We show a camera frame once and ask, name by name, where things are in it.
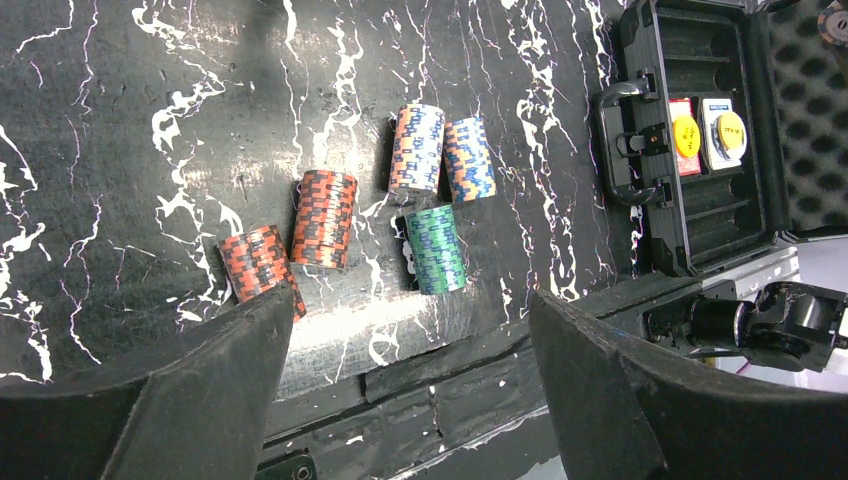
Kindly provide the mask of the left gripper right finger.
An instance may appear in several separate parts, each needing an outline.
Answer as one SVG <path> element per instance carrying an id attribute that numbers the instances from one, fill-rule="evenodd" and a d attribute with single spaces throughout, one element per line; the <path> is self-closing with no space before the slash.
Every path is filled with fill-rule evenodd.
<path id="1" fill-rule="evenodd" d="M 847 397 L 738 376 L 546 293 L 532 344 L 571 479 L 843 479 Z"/>

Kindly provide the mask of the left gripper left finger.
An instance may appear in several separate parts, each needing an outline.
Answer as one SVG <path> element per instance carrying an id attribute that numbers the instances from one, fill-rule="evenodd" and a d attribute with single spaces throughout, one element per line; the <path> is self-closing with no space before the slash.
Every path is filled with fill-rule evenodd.
<path id="1" fill-rule="evenodd" d="M 293 330 L 276 286 L 54 383 L 1 390 L 5 479 L 251 479 Z"/>

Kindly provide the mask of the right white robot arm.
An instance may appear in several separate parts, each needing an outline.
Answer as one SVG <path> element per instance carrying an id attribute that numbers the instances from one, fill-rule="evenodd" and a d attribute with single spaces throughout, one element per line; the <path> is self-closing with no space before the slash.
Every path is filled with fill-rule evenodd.
<path id="1" fill-rule="evenodd" d="M 690 359 L 743 357 L 749 364 L 800 372 L 825 370 L 847 348 L 839 333 L 847 294 L 798 282 L 762 288 L 753 301 L 692 294 L 644 315 L 645 338 L 688 347 Z"/>

